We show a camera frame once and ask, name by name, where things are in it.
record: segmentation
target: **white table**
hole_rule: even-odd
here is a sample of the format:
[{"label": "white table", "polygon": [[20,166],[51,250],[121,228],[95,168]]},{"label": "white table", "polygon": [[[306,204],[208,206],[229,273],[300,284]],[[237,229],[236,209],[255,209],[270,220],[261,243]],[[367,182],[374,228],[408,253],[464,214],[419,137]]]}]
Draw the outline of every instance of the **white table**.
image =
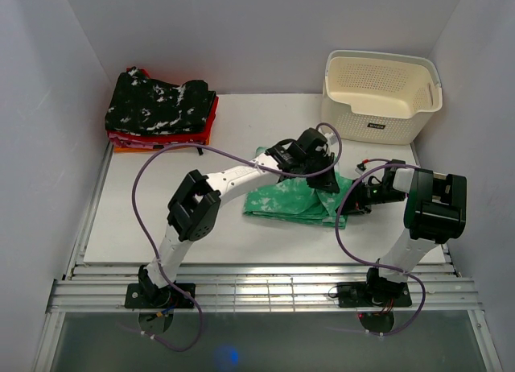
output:
[{"label": "white table", "polygon": [[[250,94],[222,95],[212,129],[211,145],[247,159],[259,146],[284,138],[298,138],[319,122],[320,95]],[[148,153],[114,154],[105,179],[97,214],[85,252],[90,264],[146,263],[153,252],[140,230],[130,203],[130,190]],[[340,173],[357,177],[356,164],[367,158],[396,158],[414,163],[410,146],[385,146],[344,140]],[[166,228],[167,203],[184,175],[198,169],[218,172],[236,162],[195,149],[159,156],[146,170],[138,188],[142,218],[159,244]],[[244,217],[245,198],[227,204],[219,213],[215,229],[196,242],[185,263],[353,263],[336,243],[328,227],[298,225],[284,221]],[[351,216],[341,231],[345,245],[355,255],[375,261],[385,254],[401,233],[404,204],[375,205],[371,214]],[[444,263],[436,247],[423,259]]]}]

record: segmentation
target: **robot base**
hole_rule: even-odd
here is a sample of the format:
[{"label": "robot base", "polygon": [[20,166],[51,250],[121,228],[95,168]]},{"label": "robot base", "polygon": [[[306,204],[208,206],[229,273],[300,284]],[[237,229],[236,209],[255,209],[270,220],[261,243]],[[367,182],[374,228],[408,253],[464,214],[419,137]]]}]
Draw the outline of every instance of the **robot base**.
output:
[{"label": "robot base", "polygon": [[[189,293],[190,296],[195,298],[195,284],[194,283],[176,283],[177,287]],[[151,304],[143,295],[142,288],[139,283],[131,283],[127,287],[126,302],[124,307],[127,309],[165,309],[172,305],[175,305],[175,309],[189,309],[193,308],[193,303],[185,298],[178,291],[169,288],[170,295],[167,301],[163,301],[163,304],[159,304],[158,307],[155,304]]]},{"label": "robot base", "polygon": [[[373,296],[367,292],[366,282],[342,282],[336,285],[338,306],[340,308],[381,308],[388,301],[373,301]],[[407,285],[402,289],[398,298],[393,299],[394,308],[408,308],[412,305],[410,291]]]}]

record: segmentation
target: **white wall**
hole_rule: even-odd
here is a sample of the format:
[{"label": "white wall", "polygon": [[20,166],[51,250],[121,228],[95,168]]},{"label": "white wall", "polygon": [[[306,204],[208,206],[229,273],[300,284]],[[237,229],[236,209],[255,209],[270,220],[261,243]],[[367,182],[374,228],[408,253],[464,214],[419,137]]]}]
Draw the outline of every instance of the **white wall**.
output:
[{"label": "white wall", "polygon": [[106,141],[110,84],[67,0],[0,0],[0,370],[31,368]]},{"label": "white wall", "polygon": [[468,178],[468,220],[450,244],[472,275],[505,370],[515,370],[515,0],[461,0],[431,59],[444,109],[417,138],[422,165]]},{"label": "white wall", "polygon": [[427,56],[459,0],[69,0],[111,81],[126,66],[222,93],[317,93],[338,48]]}]

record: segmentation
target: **plastic basket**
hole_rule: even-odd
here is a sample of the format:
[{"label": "plastic basket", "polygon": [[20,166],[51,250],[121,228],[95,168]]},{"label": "plastic basket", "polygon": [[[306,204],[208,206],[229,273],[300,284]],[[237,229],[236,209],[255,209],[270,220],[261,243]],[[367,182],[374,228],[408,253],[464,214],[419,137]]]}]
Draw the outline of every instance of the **plastic basket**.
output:
[{"label": "plastic basket", "polygon": [[429,60],[341,50],[329,56],[322,121],[342,138],[409,144],[441,108],[442,86]]}]

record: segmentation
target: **green cloth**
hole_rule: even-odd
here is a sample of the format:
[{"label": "green cloth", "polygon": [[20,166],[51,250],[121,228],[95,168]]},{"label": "green cloth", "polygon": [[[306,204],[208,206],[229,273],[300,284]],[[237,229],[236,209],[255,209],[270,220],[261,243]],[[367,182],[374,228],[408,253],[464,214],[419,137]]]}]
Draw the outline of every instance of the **green cloth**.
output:
[{"label": "green cloth", "polygon": [[[259,147],[257,155],[266,148]],[[264,217],[280,221],[292,221],[305,225],[325,225],[334,227],[336,209],[352,180],[336,173],[340,193],[329,193],[310,188],[306,179],[294,178],[275,185],[267,185],[249,192],[243,206],[244,215]],[[340,228],[344,229],[347,217],[340,218]]]}]

